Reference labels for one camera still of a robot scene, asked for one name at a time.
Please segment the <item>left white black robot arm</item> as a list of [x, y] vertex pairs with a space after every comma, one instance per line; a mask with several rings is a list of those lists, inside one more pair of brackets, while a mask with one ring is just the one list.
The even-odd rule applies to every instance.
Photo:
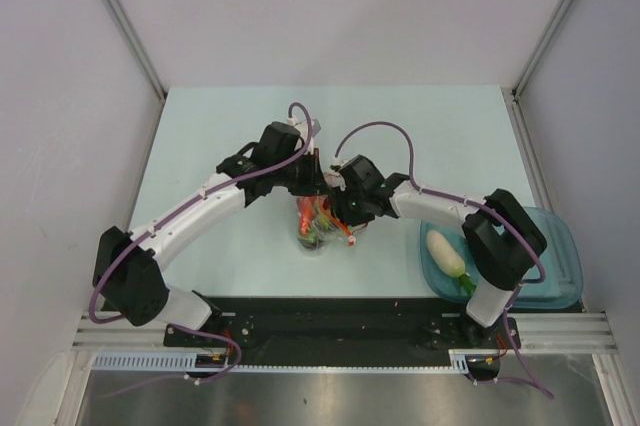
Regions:
[[315, 119], [274, 121], [259, 141], [226, 158], [197, 192], [172, 210], [131, 231], [118, 227], [105, 231], [99, 240], [90, 302], [103, 298], [119, 318], [136, 327], [158, 320], [185, 327], [199, 345], [214, 343], [221, 333], [214, 306], [195, 291], [168, 285], [163, 273], [210, 228], [276, 187], [298, 197], [325, 193], [313, 145], [319, 129]]

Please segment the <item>clear orange zip top bag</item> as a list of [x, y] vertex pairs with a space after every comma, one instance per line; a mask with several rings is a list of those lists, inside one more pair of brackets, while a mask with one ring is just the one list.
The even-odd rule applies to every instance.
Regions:
[[328, 194], [295, 195], [298, 226], [297, 242], [308, 253], [320, 254], [327, 245], [340, 240], [348, 247], [356, 244], [358, 235], [369, 222], [347, 225], [334, 213]]

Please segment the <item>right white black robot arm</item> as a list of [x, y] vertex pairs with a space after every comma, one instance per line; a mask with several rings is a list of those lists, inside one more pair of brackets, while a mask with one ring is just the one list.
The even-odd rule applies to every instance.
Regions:
[[461, 235], [480, 273], [461, 322], [463, 339], [484, 347], [497, 335], [497, 324], [524, 276], [547, 249], [547, 239], [510, 192], [497, 189], [482, 200], [428, 190], [411, 176], [385, 178], [371, 160], [358, 155], [331, 165], [334, 214], [348, 226], [377, 217], [428, 221]]

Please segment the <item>white fake daikon radish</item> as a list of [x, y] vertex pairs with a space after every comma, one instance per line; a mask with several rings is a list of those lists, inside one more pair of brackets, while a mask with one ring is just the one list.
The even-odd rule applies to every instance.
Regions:
[[467, 273], [465, 261], [451, 243], [436, 230], [429, 230], [425, 239], [427, 250], [438, 269], [449, 278], [454, 279], [468, 296], [472, 296], [476, 285]]

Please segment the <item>orange fake carrot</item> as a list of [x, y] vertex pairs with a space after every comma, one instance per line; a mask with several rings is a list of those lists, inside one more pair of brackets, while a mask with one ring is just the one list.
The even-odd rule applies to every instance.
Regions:
[[308, 237], [317, 232], [317, 199], [317, 196], [297, 199], [299, 233], [302, 237]]

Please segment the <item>green fake pear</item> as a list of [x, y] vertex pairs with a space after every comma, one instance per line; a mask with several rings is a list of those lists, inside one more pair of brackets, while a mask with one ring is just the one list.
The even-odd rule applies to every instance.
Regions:
[[313, 227], [319, 234], [334, 234], [340, 231], [340, 227], [335, 224], [334, 218], [322, 211], [315, 215]]

